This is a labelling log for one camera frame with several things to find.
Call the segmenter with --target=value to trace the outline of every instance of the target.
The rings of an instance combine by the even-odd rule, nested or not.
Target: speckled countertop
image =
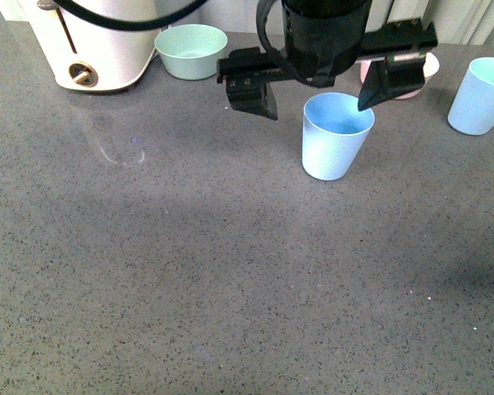
[[[434,53],[325,183],[301,167],[318,91],[273,84],[273,122],[159,58],[66,91],[0,22],[0,394],[494,394],[494,129],[445,120],[494,48]]]

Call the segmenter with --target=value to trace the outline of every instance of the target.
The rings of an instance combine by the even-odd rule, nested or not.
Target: light green bowl
[[[202,80],[216,74],[227,36],[212,26],[181,25],[162,31],[154,45],[167,72],[183,80]]]

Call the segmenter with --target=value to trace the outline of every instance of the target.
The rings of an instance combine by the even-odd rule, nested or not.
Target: black cable
[[[95,12],[78,5],[73,0],[54,0],[60,7],[73,14],[77,18],[81,18],[86,22],[93,23],[94,25],[105,27],[112,30],[123,30],[123,31],[144,31],[144,30],[154,30],[160,27],[171,25],[185,18],[188,14],[196,11],[200,8],[207,0],[194,0],[186,7],[179,9],[176,12],[172,12],[169,15],[159,17],[157,19],[152,19],[149,21],[122,21],[119,19],[108,18],[107,16],[99,15]]]

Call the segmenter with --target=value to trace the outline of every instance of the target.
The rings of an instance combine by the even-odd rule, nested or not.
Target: toaster knob
[[[36,5],[44,11],[55,11],[58,8],[58,4],[53,0],[39,0]]]
[[[94,68],[86,63],[74,63],[69,67],[69,76],[77,85],[91,88],[97,84],[99,77]]]

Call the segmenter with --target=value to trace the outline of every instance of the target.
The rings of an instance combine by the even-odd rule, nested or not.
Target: blue cup
[[[309,175],[333,181],[346,174],[375,122],[373,111],[359,111],[357,102],[329,92],[305,103],[302,164]]]
[[[448,114],[458,132],[479,136],[494,126],[494,58],[474,59]]]

